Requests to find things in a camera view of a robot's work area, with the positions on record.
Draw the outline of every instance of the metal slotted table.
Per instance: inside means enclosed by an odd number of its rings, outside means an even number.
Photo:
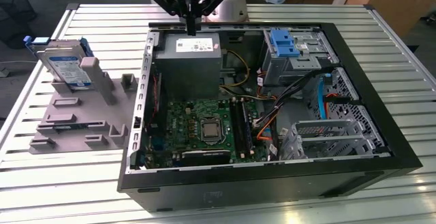
[[[150,214],[116,192],[122,150],[27,152],[54,88],[35,67],[0,132],[0,222],[430,223],[436,217],[436,82],[376,11],[363,6],[250,5],[251,21],[332,22],[424,167],[348,197]],[[80,5],[52,38],[84,36],[112,78],[139,76],[150,22],[176,22],[155,5]]]

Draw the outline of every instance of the ram slot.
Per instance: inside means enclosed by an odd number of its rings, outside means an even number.
[[[246,106],[240,100],[235,99],[231,100],[230,105],[236,155],[240,158],[246,158],[248,155],[254,154],[251,125],[248,121]]]

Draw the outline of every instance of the motherboard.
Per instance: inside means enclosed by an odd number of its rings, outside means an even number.
[[[166,137],[151,141],[155,168],[194,166],[202,159],[218,164],[266,161],[266,146],[251,129],[258,117],[252,99],[170,102]]]

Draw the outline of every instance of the white label sticker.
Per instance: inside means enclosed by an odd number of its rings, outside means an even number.
[[[307,49],[307,44],[298,44],[299,49]]]
[[[278,148],[272,144],[270,144],[270,151],[278,156]]]
[[[178,39],[176,52],[212,52],[212,39]]]
[[[76,57],[50,57],[50,60],[67,84],[74,86],[91,85],[91,79],[80,68],[80,60]]]
[[[258,77],[258,85],[264,86],[264,79],[262,77]]]
[[[287,133],[288,133],[288,129],[287,128],[282,128],[279,135],[284,136]]]

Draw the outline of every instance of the cpu socket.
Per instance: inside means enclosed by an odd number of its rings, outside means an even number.
[[[202,128],[202,141],[208,145],[215,145],[222,140],[222,119],[220,118],[203,118],[200,120]]]

